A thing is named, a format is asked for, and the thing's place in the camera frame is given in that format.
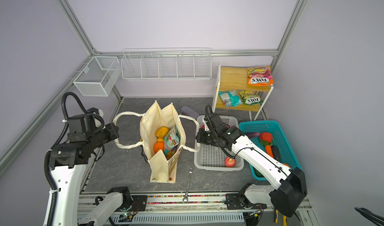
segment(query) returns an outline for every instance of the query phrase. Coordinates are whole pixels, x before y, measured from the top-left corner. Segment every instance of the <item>teal candy bag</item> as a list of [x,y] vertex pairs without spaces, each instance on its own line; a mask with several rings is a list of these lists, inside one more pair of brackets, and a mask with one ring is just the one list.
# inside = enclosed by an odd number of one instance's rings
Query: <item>teal candy bag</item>
[[223,101],[225,107],[235,107],[243,103],[237,93],[237,90],[220,91],[218,95]]

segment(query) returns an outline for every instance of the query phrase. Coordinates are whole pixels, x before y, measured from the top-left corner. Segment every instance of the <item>wrench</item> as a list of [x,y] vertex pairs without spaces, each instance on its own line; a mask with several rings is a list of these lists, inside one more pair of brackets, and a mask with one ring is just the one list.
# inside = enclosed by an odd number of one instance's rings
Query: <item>wrench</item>
[[187,190],[185,191],[185,197],[183,198],[183,203],[188,203],[188,191],[189,191],[189,184],[191,182],[192,173],[193,173],[193,168],[189,168],[189,179],[187,183]]

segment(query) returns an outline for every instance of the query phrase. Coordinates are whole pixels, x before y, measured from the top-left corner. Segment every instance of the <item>teal plastic basket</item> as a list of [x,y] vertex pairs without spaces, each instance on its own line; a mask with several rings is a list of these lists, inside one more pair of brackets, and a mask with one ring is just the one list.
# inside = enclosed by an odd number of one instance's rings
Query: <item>teal plastic basket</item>
[[[291,168],[298,167],[301,169],[299,161],[293,152],[291,145],[288,142],[288,139],[285,137],[285,133],[281,128],[280,124],[273,120],[262,120],[262,121],[249,121],[242,122],[239,124],[239,129],[244,133],[248,132],[268,132],[273,136],[272,144],[277,146],[280,151],[281,162],[286,163]],[[265,147],[261,145],[259,137],[251,138],[251,141],[257,145],[257,147],[261,148],[265,152]],[[255,171],[253,170],[253,166],[251,167],[252,175],[257,180],[267,180],[266,178],[259,178],[255,175]]]

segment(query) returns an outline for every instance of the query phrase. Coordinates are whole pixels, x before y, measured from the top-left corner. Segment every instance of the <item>red apple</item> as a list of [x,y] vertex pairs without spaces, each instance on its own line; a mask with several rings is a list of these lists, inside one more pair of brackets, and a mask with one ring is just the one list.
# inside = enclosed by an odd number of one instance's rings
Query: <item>red apple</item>
[[224,161],[225,166],[229,168],[232,168],[233,166],[235,166],[235,163],[236,163],[235,159],[230,157],[227,157]]

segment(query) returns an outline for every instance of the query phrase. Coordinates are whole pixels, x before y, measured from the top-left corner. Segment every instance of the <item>snack bag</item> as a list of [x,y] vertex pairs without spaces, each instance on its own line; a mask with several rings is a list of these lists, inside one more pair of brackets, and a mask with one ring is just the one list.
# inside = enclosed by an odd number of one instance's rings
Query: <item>snack bag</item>
[[239,90],[239,94],[245,105],[261,104],[263,100],[255,91]]
[[271,75],[271,66],[248,68],[247,85],[266,86],[274,83]]
[[223,101],[225,107],[235,107],[243,103],[237,94],[237,90],[220,91],[218,95]]
[[164,139],[164,155],[167,155],[176,145],[178,145],[179,137],[176,135],[177,127],[174,126],[163,138]]

